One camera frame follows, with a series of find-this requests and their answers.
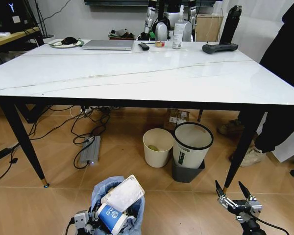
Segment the shoe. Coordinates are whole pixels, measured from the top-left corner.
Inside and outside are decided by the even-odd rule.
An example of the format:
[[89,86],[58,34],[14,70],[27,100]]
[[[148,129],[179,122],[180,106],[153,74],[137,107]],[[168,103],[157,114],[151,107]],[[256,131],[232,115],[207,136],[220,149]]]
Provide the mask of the shoe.
[[248,148],[246,155],[240,165],[240,167],[246,167],[261,162],[265,158],[266,154],[255,146]]
[[238,119],[231,120],[227,124],[223,124],[222,126],[217,128],[217,131],[225,136],[228,135],[236,135],[243,133],[244,125]]

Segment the blue trash bag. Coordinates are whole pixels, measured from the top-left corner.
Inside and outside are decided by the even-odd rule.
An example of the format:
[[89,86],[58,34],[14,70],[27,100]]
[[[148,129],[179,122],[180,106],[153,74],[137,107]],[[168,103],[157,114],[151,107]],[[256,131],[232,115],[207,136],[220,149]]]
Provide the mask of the blue trash bag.
[[[100,203],[101,198],[108,193],[110,188],[115,188],[124,180],[123,176],[114,176],[110,177],[99,184],[95,185],[93,193],[92,193],[92,208],[93,210],[96,203]],[[137,202],[135,202],[129,210],[131,210],[136,217],[136,219],[127,220],[127,227],[124,230],[121,230],[120,235],[141,235],[141,226],[143,223],[143,215],[144,215],[144,208],[145,208],[145,198],[144,196],[141,197]],[[95,229],[95,235],[106,235],[110,233],[106,233],[100,226]]]

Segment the remote control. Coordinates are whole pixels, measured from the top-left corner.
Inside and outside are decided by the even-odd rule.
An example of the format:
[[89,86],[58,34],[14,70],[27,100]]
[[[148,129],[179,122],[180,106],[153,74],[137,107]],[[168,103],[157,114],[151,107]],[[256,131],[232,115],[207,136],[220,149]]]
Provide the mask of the remote control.
[[203,45],[202,50],[208,54],[212,54],[218,51],[235,51],[239,45],[237,44],[219,44],[219,45]]
[[149,50],[149,47],[145,43],[139,43],[138,45],[140,45],[143,50]]

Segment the cream trash can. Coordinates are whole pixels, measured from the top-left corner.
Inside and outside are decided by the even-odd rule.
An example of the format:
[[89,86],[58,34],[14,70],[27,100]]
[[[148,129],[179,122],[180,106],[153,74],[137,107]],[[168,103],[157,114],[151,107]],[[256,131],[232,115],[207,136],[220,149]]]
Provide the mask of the cream trash can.
[[[159,168],[167,164],[169,160],[169,151],[173,146],[173,136],[170,132],[155,128],[147,131],[143,136],[145,160],[149,166]],[[153,145],[159,151],[148,148]]]
[[173,158],[179,167],[198,169],[214,137],[211,131],[195,122],[184,122],[174,131]]

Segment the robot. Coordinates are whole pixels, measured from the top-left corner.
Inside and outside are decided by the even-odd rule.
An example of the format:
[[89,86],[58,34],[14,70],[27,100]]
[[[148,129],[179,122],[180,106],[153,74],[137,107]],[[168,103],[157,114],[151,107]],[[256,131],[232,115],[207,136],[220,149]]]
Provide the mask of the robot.
[[236,220],[239,221],[243,228],[243,235],[266,235],[265,231],[260,229],[256,222],[263,206],[259,203],[256,197],[252,196],[248,189],[239,181],[240,188],[246,200],[231,200],[228,198],[219,183],[216,181],[216,191],[219,196],[218,202],[223,205],[230,213],[236,215]]
[[[167,2],[168,8],[164,12],[165,3]],[[159,0],[158,19],[155,22],[157,0],[149,0],[145,28],[138,40],[148,41],[150,32],[155,34],[155,40],[166,41],[170,39],[169,31],[174,30],[174,25],[179,19],[179,6],[181,3],[182,0]],[[195,41],[196,0],[189,0],[188,8],[188,19],[185,20],[182,39],[184,42],[191,42],[192,38]]]

